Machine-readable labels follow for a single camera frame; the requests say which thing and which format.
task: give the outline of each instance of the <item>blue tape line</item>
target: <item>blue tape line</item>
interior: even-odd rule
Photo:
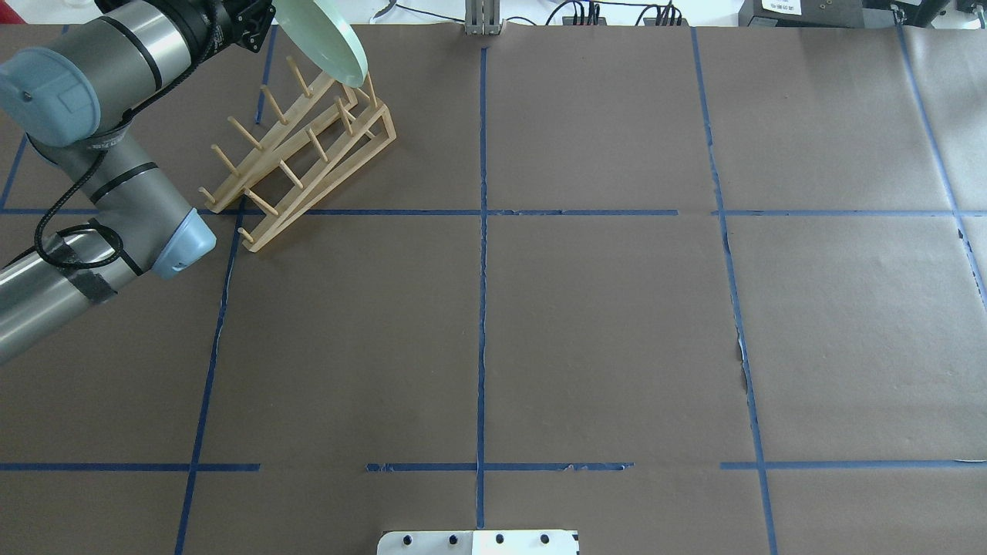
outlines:
[[[485,462],[488,472],[621,472],[632,468],[633,462]],[[473,462],[399,462],[368,464],[367,472],[474,472]]]
[[[277,41],[277,26],[270,26],[270,35],[267,41],[267,60],[264,62],[264,77],[261,78],[261,82],[265,85],[270,79],[270,63],[274,60],[274,43]],[[254,117],[254,123],[260,123],[261,117],[264,115],[264,93],[260,92],[257,96],[257,115]]]
[[[3,193],[0,194],[0,209],[7,204],[7,197],[14,187],[14,178],[17,177],[17,169],[21,166],[21,158],[24,157],[24,150],[28,147],[28,135],[25,133],[21,137],[21,146],[17,147],[17,154],[14,155],[14,162],[10,165],[10,173],[7,174],[7,183],[3,186]]]
[[[744,379],[747,381],[747,412],[750,417],[750,430],[754,436],[754,455],[757,459],[757,473],[761,483],[761,504],[764,508],[764,523],[768,533],[768,547],[771,555],[778,555],[778,540],[775,535],[775,519],[771,509],[771,495],[768,490],[768,472],[764,467],[764,447],[761,444],[761,427],[757,420],[757,402],[754,398],[754,381],[750,373],[750,362],[747,356],[747,340],[743,331],[743,316],[740,313],[740,296],[737,293],[736,274],[733,271],[733,255],[730,253],[729,232],[726,227],[726,215],[723,205],[723,194],[720,183],[720,170],[713,148],[713,125],[710,123],[710,106],[706,97],[706,83],[703,79],[703,60],[699,52],[699,37],[696,28],[690,28],[692,33],[692,51],[696,59],[696,79],[699,83],[699,100],[703,108],[703,124],[706,130],[706,145],[710,155],[710,171],[713,173],[713,183],[716,186],[717,211],[720,220],[720,233],[723,241],[723,254],[726,258],[726,275],[730,286],[730,301],[733,305],[733,322],[737,330],[737,341],[740,344],[740,358],[743,366]]]
[[[237,215],[237,222],[233,226],[236,230],[243,225],[243,206],[245,198],[240,200],[241,212]],[[209,355],[209,371],[205,374],[205,387],[202,390],[202,405],[198,412],[198,426],[195,429],[195,444],[191,452],[191,464],[189,466],[189,479],[186,482],[185,501],[182,503],[182,518],[179,521],[178,538],[175,541],[175,555],[182,555],[185,549],[186,530],[189,528],[189,512],[191,511],[191,500],[195,493],[195,474],[198,470],[198,459],[202,453],[202,438],[205,436],[205,421],[209,414],[209,399],[212,396],[212,383],[216,375],[216,360],[219,357],[219,339],[223,333],[223,325],[226,322],[226,307],[230,300],[230,279],[233,276],[233,267],[237,260],[239,250],[240,234],[233,232],[233,240],[230,242],[230,256],[226,263],[226,277],[223,282],[223,293],[219,301],[219,315],[216,318],[216,332],[212,338],[212,352]]]
[[[678,210],[490,210],[491,216],[677,216]]]
[[[211,464],[199,464],[195,469],[196,472],[260,472],[261,466],[259,464],[226,464],[226,463],[211,463]]]
[[[477,530],[484,529],[487,456],[487,49],[480,50],[480,348],[477,361]]]
[[[3,472],[188,472],[183,463],[5,462]]]
[[[726,210],[727,217],[735,216],[878,216],[878,217],[953,217],[948,210]],[[720,215],[718,210],[712,215]]]
[[[189,472],[184,463],[0,462],[0,472]],[[201,464],[199,472],[260,472],[259,464]]]
[[[765,462],[768,470],[830,470],[871,468],[982,468],[987,462],[964,460],[795,460]],[[722,462],[720,470],[756,470],[756,462]]]
[[[963,218],[959,215],[959,207],[956,204],[956,196],[952,192],[952,182],[949,180],[949,174],[946,171],[943,153],[939,149],[939,142],[936,140],[936,136],[932,133],[932,125],[929,123],[929,115],[925,109],[925,102],[923,102],[922,95],[919,93],[918,81],[916,81],[915,72],[912,70],[912,58],[908,53],[908,44],[905,41],[905,32],[900,26],[897,27],[897,31],[898,42],[901,44],[901,55],[905,58],[905,73],[908,75],[908,84],[912,88],[912,94],[915,96],[916,104],[918,104],[919,113],[922,115],[922,125],[925,127],[926,134],[929,136],[929,143],[932,145],[933,155],[936,158],[936,166],[939,168],[939,174],[943,179],[943,187],[946,188],[946,197],[949,199],[949,208],[952,209],[953,216],[955,216],[956,229],[961,235],[963,248],[966,251],[966,260],[970,264],[970,271],[973,272],[973,280],[976,281],[977,289],[980,293],[980,303],[987,310],[987,289],[984,288],[984,280],[980,273],[980,267],[977,264],[977,257],[973,254],[973,247],[970,245],[970,236],[966,233]]]

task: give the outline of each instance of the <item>black cable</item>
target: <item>black cable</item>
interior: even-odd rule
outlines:
[[[610,5],[610,6],[634,6],[634,7],[639,7],[639,8],[644,8],[644,7],[650,6],[650,4],[640,4],[640,3],[634,3],[634,2],[607,2],[607,1],[604,1],[604,0],[593,0],[593,1],[596,2],[597,4],[607,4],[607,5]]]
[[[559,10],[561,10],[563,8],[563,6],[565,6],[567,4],[573,4],[573,7],[572,7],[572,22],[573,23],[575,23],[575,19],[576,19],[576,8],[575,8],[575,6],[578,6],[579,12],[583,16],[585,16],[585,12],[583,11],[584,8],[582,6],[582,2],[580,2],[579,0],[566,0],[562,4],[559,4],[558,6],[556,6],[556,9],[555,10],[552,10],[552,13],[549,14],[549,19],[545,20],[545,25],[551,24],[552,23],[552,18],[554,18],[555,15],[559,13]]]
[[[661,16],[654,22],[659,27],[674,27],[682,25],[682,11],[669,1],[661,11]]]
[[[533,25],[535,27],[538,27],[538,24],[537,23],[529,20],[528,18],[522,18],[521,16],[513,16],[513,17],[510,17],[510,18],[505,19],[504,21],[514,21],[514,20],[526,21],[526,22],[530,23],[531,25]]]
[[[654,16],[654,20],[656,22],[658,21],[658,18],[661,17],[661,6],[658,6],[657,4],[648,4],[647,7],[641,10],[641,14],[638,15],[638,20],[634,22],[635,27],[641,24],[641,20],[645,18],[645,14],[647,13],[647,10],[650,10],[651,8],[654,8],[654,11],[657,12],[657,14],[655,14]]]
[[[379,12],[377,12],[376,14],[374,14],[373,17],[370,18],[370,21],[372,22],[373,20],[375,20],[375,19],[377,19],[377,18],[379,18],[379,17],[381,17],[383,15],[386,15],[388,12],[390,12],[391,10],[394,9],[394,6],[397,3],[398,3],[398,0],[387,0],[387,6],[384,6],[383,8],[380,9]]]
[[[186,69],[184,72],[182,72],[182,74],[179,75],[174,81],[172,81],[167,87],[155,93],[151,98],[145,100],[136,108],[124,112],[120,124],[117,125],[108,134],[120,132],[122,129],[130,125],[130,123],[133,121],[134,116],[140,114],[144,109],[154,104],[154,102],[158,101],[168,93],[175,90],[176,87],[178,87],[186,79],[188,79],[189,76],[198,68],[198,66],[202,65],[202,63],[209,57],[209,54],[212,53],[210,49],[213,45],[216,44],[216,39],[219,34],[219,3],[210,3],[209,8],[210,8],[210,13],[208,14],[209,42],[207,43],[206,47],[202,49],[202,52],[199,53],[199,56],[195,59],[194,63],[190,65],[189,68]],[[72,198],[73,195],[75,195],[80,189],[82,189],[82,187],[86,185],[89,182],[89,180],[93,178],[93,176],[96,175],[96,172],[99,171],[100,166],[103,165],[103,161],[106,160],[107,155],[109,153],[110,153],[109,150],[101,150],[100,153],[96,155],[96,159],[93,160],[93,164],[89,167],[88,170],[86,170],[86,173],[83,174],[82,177],[78,179],[78,181],[72,184],[72,187],[70,187],[68,191],[65,192],[64,195],[62,195],[58,200],[55,201],[55,204],[53,204],[51,208],[49,208],[44,213],[44,216],[42,216],[41,220],[38,222],[38,226],[35,227],[34,250],[38,252],[38,256],[48,264],[66,270],[91,270],[93,268],[101,268],[103,266],[108,266],[113,262],[115,262],[116,259],[120,258],[120,255],[123,254],[123,239],[119,236],[119,233],[116,233],[116,231],[99,223],[77,225],[68,228],[66,230],[62,230],[62,232],[68,232],[70,235],[82,231],[90,231],[90,230],[98,232],[100,235],[103,236],[104,239],[106,239],[107,243],[113,248],[113,253],[101,260],[95,262],[82,262],[82,263],[61,262],[59,260],[52,258],[51,255],[49,255],[45,251],[43,245],[44,228],[47,227],[48,223],[51,221],[51,218],[53,218],[55,214],[57,214],[58,211],[63,206],[65,206],[65,203],[68,202],[68,200]]]
[[[47,227],[48,222],[51,221],[51,218],[58,213],[58,210],[65,206],[65,203],[68,202],[68,200],[72,198],[77,191],[82,189],[82,186],[86,185],[89,180],[96,175],[96,172],[100,169],[103,161],[107,158],[107,154],[110,154],[109,150],[101,150],[100,153],[96,155],[96,160],[93,161],[93,164],[89,167],[89,170],[87,170],[78,181],[72,184],[72,187],[70,187],[68,191],[66,191],[58,200],[55,201],[55,204],[53,204],[51,208],[44,213],[44,216],[41,217],[41,220],[38,222],[38,227],[35,228],[35,251],[38,252],[38,256],[40,256],[42,260],[52,266],[69,270],[90,270],[92,268],[100,268],[112,264],[116,261],[116,259],[120,258],[120,254],[123,252],[123,242],[120,239],[119,234],[105,225],[79,226],[81,229],[75,230],[83,231],[86,229],[93,229],[99,231],[100,235],[103,235],[108,241],[113,241],[115,243],[113,253],[96,262],[61,262],[52,258],[51,255],[45,251],[43,244],[44,228]]]
[[[402,10],[408,10],[409,12],[415,12],[416,14],[422,14],[422,15],[425,15],[425,16],[432,16],[434,18],[439,18],[439,19],[448,20],[448,21],[454,21],[456,23],[466,23],[466,20],[461,20],[461,19],[456,19],[456,18],[450,18],[449,16],[443,16],[441,14],[433,14],[431,12],[426,12],[424,10],[418,10],[418,9],[415,9],[415,8],[409,8],[408,6],[402,6],[401,4],[395,4],[395,6],[397,6],[398,8],[401,8]]]

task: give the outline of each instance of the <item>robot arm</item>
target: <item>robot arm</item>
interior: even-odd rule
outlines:
[[[99,209],[0,271],[0,363],[142,274],[170,278],[212,250],[126,128],[225,47],[260,50],[274,14],[270,0],[97,3],[103,17],[0,64],[0,108]]]

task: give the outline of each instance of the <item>black tape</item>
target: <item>black tape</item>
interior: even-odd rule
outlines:
[[[100,223],[100,221],[96,218],[89,218],[89,224],[95,227],[97,230],[101,226],[103,226],[103,224]],[[133,272],[135,276],[140,278],[144,274],[144,271],[141,270],[140,266],[137,265],[137,261],[133,260],[133,257],[131,257],[130,253],[126,252],[125,249],[121,248],[119,252],[120,252],[120,259],[123,260],[123,263],[130,268],[130,271]]]
[[[126,25],[115,20],[114,18],[110,16],[101,16],[97,19],[114,26],[114,29],[120,31],[120,34],[127,37],[127,39],[130,40],[130,43],[133,44],[138,51],[140,51],[140,55],[144,56],[144,61],[147,62],[147,67],[151,69],[151,74],[154,75],[154,90],[160,91],[161,87],[164,86],[164,83],[161,80],[161,68],[158,67],[158,62],[154,61],[154,56],[151,55],[151,52],[147,49],[147,46],[145,46],[137,35],[128,29]]]
[[[60,235],[52,235],[48,238],[44,250],[49,256],[59,262],[69,264],[79,264],[83,260],[79,258],[75,250],[72,249]],[[94,274],[90,270],[73,270],[69,268],[55,267],[80,293],[89,299],[93,304],[103,304],[116,296],[116,290],[99,274]]]
[[[139,166],[137,166],[135,168],[131,168],[130,170],[128,170],[126,172],[123,172],[122,174],[120,174],[120,175],[114,177],[113,179],[109,180],[102,187],[96,189],[96,191],[94,193],[92,193],[91,195],[89,195],[89,200],[93,204],[95,204],[95,203],[97,203],[100,200],[100,198],[105,197],[110,191],[116,189],[117,187],[123,185],[124,183],[130,181],[131,179],[139,176],[140,174],[142,174],[144,172],[147,172],[147,171],[150,171],[150,170],[153,170],[153,169],[155,169],[157,167],[158,167],[158,165],[155,164],[154,162],[147,162],[147,163],[141,164],[141,165],[139,165]]]

